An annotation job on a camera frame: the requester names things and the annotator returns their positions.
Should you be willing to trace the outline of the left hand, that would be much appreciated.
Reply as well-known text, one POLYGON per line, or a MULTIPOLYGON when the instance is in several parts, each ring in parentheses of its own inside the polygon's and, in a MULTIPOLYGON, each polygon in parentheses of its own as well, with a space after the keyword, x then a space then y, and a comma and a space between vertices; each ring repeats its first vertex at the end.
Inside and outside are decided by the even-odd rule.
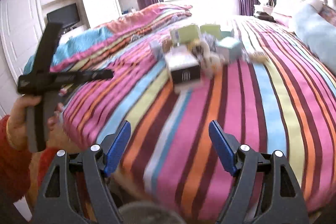
MULTIPOLYGON (((40 96, 24 95, 14 103, 6 125, 6 137, 11 147, 18 151, 27 148, 26 108, 36 106, 41 99, 40 96)), ((47 145, 49 147, 65 148, 69 142, 69 138, 64 133, 60 123, 60 114, 63 109, 63 104, 58 103, 54 115, 48 119, 47 125, 50 134, 47 145)))

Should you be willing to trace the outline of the red sleeve forearm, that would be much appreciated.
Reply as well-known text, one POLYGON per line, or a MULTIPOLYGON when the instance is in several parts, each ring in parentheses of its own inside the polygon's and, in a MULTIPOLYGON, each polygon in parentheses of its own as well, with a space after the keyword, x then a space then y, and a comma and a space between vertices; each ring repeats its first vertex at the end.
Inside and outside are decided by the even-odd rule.
POLYGON ((7 122, 10 116, 1 119, 1 197, 11 203, 20 200, 31 185, 30 163, 32 153, 28 149, 18 151, 7 140, 7 122))

